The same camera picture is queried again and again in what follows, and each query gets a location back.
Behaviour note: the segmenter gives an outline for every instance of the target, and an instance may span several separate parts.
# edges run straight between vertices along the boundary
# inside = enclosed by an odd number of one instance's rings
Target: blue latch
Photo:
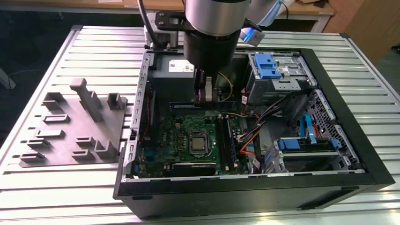
[[[277,146],[279,146],[280,150],[284,150],[284,149],[289,149],[289,150],[300,149],[300,144],[299,144],[297,139],[280,139],[277,141]]]
[[[255,54],[256,65],[260,70],[260,78],[280,79],[281,74],[276,70],[276,62],[269,54]]]
[[[315,139],[315,135],[313,135],[312,119],[311,119],[311,116],[308,114],[304,114],[301,116],[301,119],[300,119],[300,136],[301,137],[308,137],[309,136],[311,144],[317,143],[317,140]]]
[[[339,149],[339,143],[337,143],[337,140],[335,138],[331,139],[331,143],[332,143],[332,147],[335,150]]]

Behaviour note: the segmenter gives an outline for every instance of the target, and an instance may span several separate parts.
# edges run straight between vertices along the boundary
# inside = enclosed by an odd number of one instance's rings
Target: yellow wire
[[[224,100],[221,100],[221,102],[224,102],[224,101],[227,101],[227,100],[231,98],[231,96],[232,96],[232,93],[233,93],[233,85],[232,85],[232,82],[229,81],[229,79],[227,78],[227,76],[225,76],[221,72],[219,72],[219,75],[221,75],[221,76],[225,78],[225,80],[227,80],[227,82],[228,82],[228,84],[229,84],[229,87],[231,87],[231,92],[229,92],[228,97],[227,97]]]

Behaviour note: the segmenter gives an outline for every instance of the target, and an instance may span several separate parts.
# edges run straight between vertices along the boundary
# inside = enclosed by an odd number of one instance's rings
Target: wooden table
[[[148,11],[183,10],[181,0],[144,0],[144,5]],[[136,0],[123,0],[123,2],[111,3],[99,3],[97,0],[1,0],[0,10],[111,14],[139,13]],[[329,4],[324,8],[299,2],[289,6],[291,20],[316,21],[312,32],[323,31],[331,16],[335,14],[336,11]],[[277,18],[285,19],[285,12]]]

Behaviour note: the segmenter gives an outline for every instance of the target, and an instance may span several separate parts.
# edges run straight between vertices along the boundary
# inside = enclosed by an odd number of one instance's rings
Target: aluminum profile table
[[[396,184],[323,210],[168,218],[161,223],[395,224],[400,221],[399,95],[352,40],[339,34],[267,32],[260,46],[315,50]],[[155,222],[141,221],[112,199],[116,163],[21,168],[12,157],[27,149],[20,142],[33,136],[47,112],[40,105],[45,93],[77,97],[68,86],[73,77],[84,77],[88,89],[100,96],[119,92],[132,110],[144,51],[143,28],[73,27],[0,150],[0,221],[19,225]],[[127,112],[123,139],[129,136],[129,118]]]

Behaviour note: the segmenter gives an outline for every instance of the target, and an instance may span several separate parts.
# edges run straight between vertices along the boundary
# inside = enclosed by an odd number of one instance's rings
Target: sticker
[[[279,70],[280,72],[283,72],[283,73],[289,72],[289,69],[285,68],[285,67],[277,67],[277,70]]]
[[[260,162],[256,160],[256,158],[253,158],[252,164],[255,165],[255,167],[256,167],[257,169],[260,169]]]
[[[331,12],[319,12],[320,15],[333,15],[335,13]]]
[[[247,96],[241,96],[241,103],[247,104],[248,103],[248,97]]]
[[[139,8],[139,6],[135,5],[124,5],[125,8]]]
[[[195,66],[187,60],[171,60],[169,72],[193,72]]]

